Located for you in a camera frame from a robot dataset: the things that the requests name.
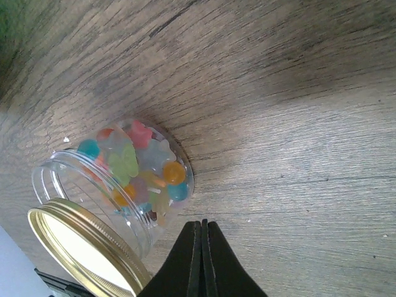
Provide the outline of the clear plastic jar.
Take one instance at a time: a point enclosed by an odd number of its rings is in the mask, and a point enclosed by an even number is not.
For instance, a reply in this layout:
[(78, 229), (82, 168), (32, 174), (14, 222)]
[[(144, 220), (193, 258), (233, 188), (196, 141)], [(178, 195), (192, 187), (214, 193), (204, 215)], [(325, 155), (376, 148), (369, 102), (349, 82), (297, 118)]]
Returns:
[(54, 151), (33, 170), (32, 185), (40, 203), (58, 197), (78, 204), (145, 258), (190, 201), (194, 176), (167, 130), (129, 117)]

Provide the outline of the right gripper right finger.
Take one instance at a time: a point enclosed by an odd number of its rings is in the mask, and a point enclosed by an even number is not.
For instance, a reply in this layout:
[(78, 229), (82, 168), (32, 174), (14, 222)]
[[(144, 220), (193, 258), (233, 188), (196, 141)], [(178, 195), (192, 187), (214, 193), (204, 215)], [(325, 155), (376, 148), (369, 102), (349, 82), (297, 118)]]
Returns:
[(266, 296), (240, 264), (216, 222), (202, 220), (201, 296)]

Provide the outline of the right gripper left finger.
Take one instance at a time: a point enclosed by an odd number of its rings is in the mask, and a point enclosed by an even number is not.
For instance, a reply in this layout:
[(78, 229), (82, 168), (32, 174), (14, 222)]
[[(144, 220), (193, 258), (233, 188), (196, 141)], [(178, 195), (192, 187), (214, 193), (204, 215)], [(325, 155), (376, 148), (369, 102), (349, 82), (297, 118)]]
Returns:
[(187, 222), (162, 267), (139, 296), (198, 296), (201, 250), (201, 224)]

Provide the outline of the cream jar lid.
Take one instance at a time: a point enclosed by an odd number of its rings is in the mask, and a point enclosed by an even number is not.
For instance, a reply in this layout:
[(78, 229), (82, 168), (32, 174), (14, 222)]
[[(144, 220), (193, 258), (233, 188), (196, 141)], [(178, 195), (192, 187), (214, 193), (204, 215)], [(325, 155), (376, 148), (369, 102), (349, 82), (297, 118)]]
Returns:
[(54, 198), (27, 214), (42, 246), (95, 296), (138, 296), (150, 274), (134, 250), (79, 204)]

